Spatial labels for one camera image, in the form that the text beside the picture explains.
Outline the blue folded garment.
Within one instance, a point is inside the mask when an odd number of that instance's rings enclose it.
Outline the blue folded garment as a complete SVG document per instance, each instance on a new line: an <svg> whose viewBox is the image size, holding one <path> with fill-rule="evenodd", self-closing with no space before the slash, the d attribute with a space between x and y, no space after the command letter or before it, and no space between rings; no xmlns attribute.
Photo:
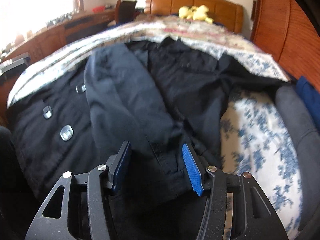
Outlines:
<svg viewBox="0 0 320 240"><path fill-rule="evenodd" d="M296 93L304 102L309 111L317 130L320 127L320 95L313 85L301 76L296 83Z"/></svg>

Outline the pink floral quilt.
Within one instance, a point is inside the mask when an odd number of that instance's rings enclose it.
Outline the pink floral quilt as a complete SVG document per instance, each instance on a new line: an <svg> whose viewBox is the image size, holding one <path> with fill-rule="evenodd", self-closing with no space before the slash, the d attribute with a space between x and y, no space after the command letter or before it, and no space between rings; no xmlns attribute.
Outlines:
<svg viewBox="0 0 320 240"><path fill-rule="evenodd" d="M140 14L129 23L116 24L115 20L109 23L109 28L132 27L139 24L148 24L155 31L162 31L177 37L186 37L215 43L229 48L255 51L256 46L241 34L236 34L221 24L207 23L181 19L177 16L155 16Z"/></svg>

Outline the wooden desk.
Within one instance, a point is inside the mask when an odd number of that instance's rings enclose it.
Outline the wooden desk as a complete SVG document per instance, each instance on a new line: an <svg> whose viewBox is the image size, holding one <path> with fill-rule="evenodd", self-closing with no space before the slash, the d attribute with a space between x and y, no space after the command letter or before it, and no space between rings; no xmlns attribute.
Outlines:
<svg viewBox="0 0 320 240"><path fill-rule="evenodd" d="M29 64L38 62L74 41L105 30L114 20L114 14L114 9L78 14L71 20L46 28L22 42L4 57L4 61L28 54Z"/></svg>

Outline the red bowl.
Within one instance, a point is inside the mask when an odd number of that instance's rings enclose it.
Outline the red bowl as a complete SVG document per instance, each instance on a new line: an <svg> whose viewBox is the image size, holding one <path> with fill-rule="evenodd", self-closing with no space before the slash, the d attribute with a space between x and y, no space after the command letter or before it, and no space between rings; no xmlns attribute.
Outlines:
<svg viewBox="0 0 320 240"><path fill-rule="evenodd" d="M99 12L102 12L102 11L104 11L104 10L105 10L105 6L104 6L104 5L97 6L97 7L94 7L94 8L92 9L92 11L93 11L94 13L99 13Z"/></svg>

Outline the yellow plush toy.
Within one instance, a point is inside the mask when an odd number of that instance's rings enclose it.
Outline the yellow plush toy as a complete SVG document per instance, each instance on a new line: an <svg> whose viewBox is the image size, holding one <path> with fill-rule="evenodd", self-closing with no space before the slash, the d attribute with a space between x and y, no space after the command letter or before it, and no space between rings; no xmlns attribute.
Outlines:
<svg viewBox="0 0 320 240"><path fill-rule="evenodd" d="M209 8L205 5L197 6L183 6L178 11L178 17L193 21L204 21L212 24L214 20L208 16Z"/></svg>

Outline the dark wooden chair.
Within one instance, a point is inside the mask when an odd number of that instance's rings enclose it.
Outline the dark wooden chair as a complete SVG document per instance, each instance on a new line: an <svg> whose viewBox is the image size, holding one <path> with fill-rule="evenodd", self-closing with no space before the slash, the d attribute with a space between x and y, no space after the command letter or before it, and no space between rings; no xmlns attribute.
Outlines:
<svg viewBox="0 0 320 240"><path fill-rule="evenodd" d="M137 0L118 0L114 11L116 24L124 24L134 19Z"/></svg>

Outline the grey folded garment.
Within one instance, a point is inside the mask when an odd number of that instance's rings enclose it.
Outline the grey folded garment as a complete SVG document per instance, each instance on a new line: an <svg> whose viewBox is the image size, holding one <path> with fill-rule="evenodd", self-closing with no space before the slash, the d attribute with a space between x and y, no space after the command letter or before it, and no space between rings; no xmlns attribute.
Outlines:
<svg viewBox="0 0 320 240"><path fill-rule="evenodd" d="M275 103L297 154L303 194L299 223L299 230L302 230L319 206L319 132L292 86L280 87Z"/></svg>

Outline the blue floral bed sheet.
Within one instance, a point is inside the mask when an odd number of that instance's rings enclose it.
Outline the blue floral bed sheet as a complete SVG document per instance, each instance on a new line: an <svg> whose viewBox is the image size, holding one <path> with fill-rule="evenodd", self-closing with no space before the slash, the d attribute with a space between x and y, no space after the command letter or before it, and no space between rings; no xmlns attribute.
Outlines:
<svg viewBox="0 0 320 240"><path fill-rule="evenodd" d="M253 74L286 79L272 57L257 47L255 51L229 48L173 36L155 31L148 24L139 24L82 38L33 63L17 79L4 104L10 107L73 70L98 46L133 40L161 42L166 37L181 38L186 45L216 59L224 53L231 55ZM222 116L221 133L223 170L233 174L252 172L279 215L289 239L294 239L298 235L303 200L298 159L289 132L270 97L264 93L233 91Z"/></svg>

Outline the dark navy jacket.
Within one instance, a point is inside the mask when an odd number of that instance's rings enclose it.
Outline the dark navy jacket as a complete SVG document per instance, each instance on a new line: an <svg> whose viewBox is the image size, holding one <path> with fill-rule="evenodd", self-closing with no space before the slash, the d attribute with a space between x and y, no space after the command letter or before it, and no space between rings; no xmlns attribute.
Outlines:
<svg viewBox="0 0 320 240"><path fill-rule="evenodd" d="M221 166L220 119L231 91L274 94L283 84L180 40L118 43L18 100L7 119L37 202L63 172L88 172L129 141L124 183L110 200L119 238L194 239L204 201L192 190L182 146Z"/></svg>

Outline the wooden louvered wardrobe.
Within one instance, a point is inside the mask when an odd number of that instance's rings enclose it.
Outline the wooden louvered wardrobe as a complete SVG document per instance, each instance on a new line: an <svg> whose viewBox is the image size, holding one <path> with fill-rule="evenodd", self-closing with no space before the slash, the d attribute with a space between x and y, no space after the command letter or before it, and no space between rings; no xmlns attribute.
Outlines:
<svg viewBox="0 0 320 240"><path fill-rule="evenodd" d="M251 39L285 72L319 89L319 36L295 0L257 0Z"/></svg>

